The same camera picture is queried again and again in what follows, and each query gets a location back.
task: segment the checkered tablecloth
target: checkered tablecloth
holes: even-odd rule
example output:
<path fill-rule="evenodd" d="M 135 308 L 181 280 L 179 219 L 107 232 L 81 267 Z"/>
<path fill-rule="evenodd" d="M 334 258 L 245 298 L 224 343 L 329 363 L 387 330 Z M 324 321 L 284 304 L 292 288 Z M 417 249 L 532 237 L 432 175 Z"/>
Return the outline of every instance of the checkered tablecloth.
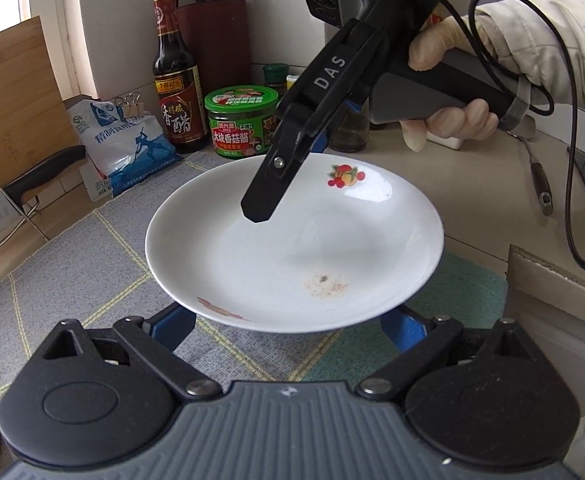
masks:
<path fill-rule="evenodd" d="M 58 320 L 102 328 L 125 316 L 152 316 L 171 303 L 148 270 L 146 228 L 170 193 L 225 162 L 211 150 L 189 156 L 82 219 L 0 282 L 0 398 Z M 409 305 L 425 316 L 444 312 L 470 326 L 490 326 L 504 297 L 504 279 L 445 253 Z M 228 387 L 232 380 L 354 383 L 396 350 L 377 320 L 328 333 L 276 335 L 199 317 L 176 354 Z"/>

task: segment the screw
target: screw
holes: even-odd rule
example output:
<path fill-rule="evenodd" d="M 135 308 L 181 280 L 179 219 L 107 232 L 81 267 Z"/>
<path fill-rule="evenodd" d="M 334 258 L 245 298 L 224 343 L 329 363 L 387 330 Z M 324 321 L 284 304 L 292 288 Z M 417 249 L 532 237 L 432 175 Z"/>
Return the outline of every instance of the screw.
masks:
<path fill-rule="evenodd" d="M 212 397 L 220 393 L 221 387 L 211 379 L 197 379 L 190 381 L 186 392 L 194 397 Z"/>
<path fill-rule="evenodd" d="M 372 377 L 361 383 L 361 389 L 370 395 L 384 395 L 392 389 L 392 383 L 386 379 Z"/>

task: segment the white glove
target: white glove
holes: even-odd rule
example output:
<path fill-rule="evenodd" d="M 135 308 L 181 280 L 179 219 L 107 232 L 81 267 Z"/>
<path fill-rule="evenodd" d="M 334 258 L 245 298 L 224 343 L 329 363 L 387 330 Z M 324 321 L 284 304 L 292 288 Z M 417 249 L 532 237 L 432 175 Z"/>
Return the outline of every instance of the white glove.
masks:
<path fill-rule="evenodd" d="M 488 52 L 495 55 L 495 49 L 479 22 L 477 32 Z M 430 70 L 443 59 L 447 50 L 455 47 L 475 53 L 459 24 L 450 16 L 419 33 L 410 44 L 408 65 L 413 70 Z M 408 147 L 420 152 L 425 147 L 428 132 L 444 139 L 483 140 L 495 133 L 498 122 L 498 117 L 488 109 L 488 103 L 476 99 L 463 109 L 442 108 L 425 121 L 401 121 L 401 129 Z"/>

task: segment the plastic bag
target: plastic bag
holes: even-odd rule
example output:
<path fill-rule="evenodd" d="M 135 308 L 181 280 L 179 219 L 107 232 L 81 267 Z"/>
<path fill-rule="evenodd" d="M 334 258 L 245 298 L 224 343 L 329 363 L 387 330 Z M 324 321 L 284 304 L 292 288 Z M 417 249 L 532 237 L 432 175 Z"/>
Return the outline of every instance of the plastic bag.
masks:
<path fill-rule="evenodd" d="M 151 114 L 125 118 L 121 107 L 87 99 L 68 114 L 95 168 L 110 179 L 113 196 L 183 160 Z"/>

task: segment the soy sauce bottle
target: soy sauce bottle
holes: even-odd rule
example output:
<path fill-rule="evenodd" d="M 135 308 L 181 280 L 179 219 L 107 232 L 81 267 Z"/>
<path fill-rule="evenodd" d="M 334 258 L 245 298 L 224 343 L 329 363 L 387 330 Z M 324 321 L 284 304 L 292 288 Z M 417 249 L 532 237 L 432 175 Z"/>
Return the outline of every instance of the soy sauce bottle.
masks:
<path fill-rule="evenodd" d="M 155 0 L 159 47 L 153 72 L 168 140 L 177 153 L 204 148 L 210 140 L 199 70 L 179 32 L 176 0 Z"/>

